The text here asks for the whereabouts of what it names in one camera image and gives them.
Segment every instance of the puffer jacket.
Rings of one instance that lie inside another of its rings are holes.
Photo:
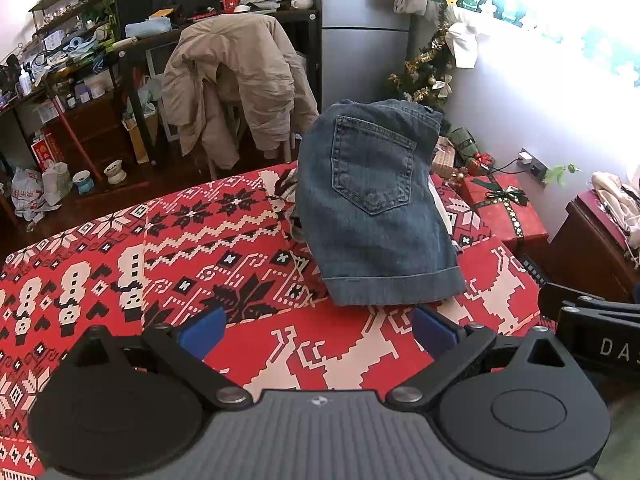
[[[273,16],[229,14],[186,28],[164,70],[162,100],[184,154],[200,137],[219,168],[238,161],[223,102],[238,102],[259,150],[318,118],[300,57]]]

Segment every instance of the silver screw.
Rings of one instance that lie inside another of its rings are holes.
[[[422,392],[412,386],[398,386],[391,390],[391,396],[397,402],[411,404],[412,402],[418,402],[422,398]]]
[[[239,404],[247,399],[248,393],[238,386],[226,386],[218,390],[216,397],[223,404]]]

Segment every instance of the black flower pattern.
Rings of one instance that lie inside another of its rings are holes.
[[[213,295],[200,303],[206,307],[216,306],[225,309],[226,322],[238,323],[243,319],[257,319],[265,314],[276,314],[277,309],[262,300],[275,282],[261,283],[255,274],[235,290],[225,285],[214,285]]]
[[[180,206],[180,211],[172,213],[172,215],[178,217],[172,227],[179,225],[181,229],[184,229],[191,221],[196,224],[204,224],[204,219],[207,216],[211,216],[211,213],[206,211],[207,207],[209,207],[209,204],[202,203],[202,200],[195,203],[193,207],[187,205]]]
[[[216,200],[216,203],[222,204],[219,213],[226,213],[231,216],[237,209],[242,211],[251,211],[251,206],[257,204],[258,201],[251,198],[254,191],[247,191],[244,187],[237,194],[225,193],[222,200]]]
[[[166,229],[166,225],[162,222],[166,220],[166,216],[156,213],[153,218],[149,221],[146,232],[150,235],[158,237],[160,235],[160,231]]]

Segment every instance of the white bottle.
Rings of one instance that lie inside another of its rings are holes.
[[[22,88],[22,93],[25,96],[29,95],[31,93],[31,77],[29,76],[29,74],[27,74],[24,67],[22,67],[22,74],[20,74],[18,81],[20,82],[20,88]]]

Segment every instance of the christmas tree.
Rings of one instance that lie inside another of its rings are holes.
[[[447,4],[440,7],[440,19],[430,43],[420,49],[413,61],[404,62],[402,75],[389,76],[397,99],[428,106],[444,113],[450,90],[449,75],[454,67],[454,57],[445,41],[450,23],[444,19]]]

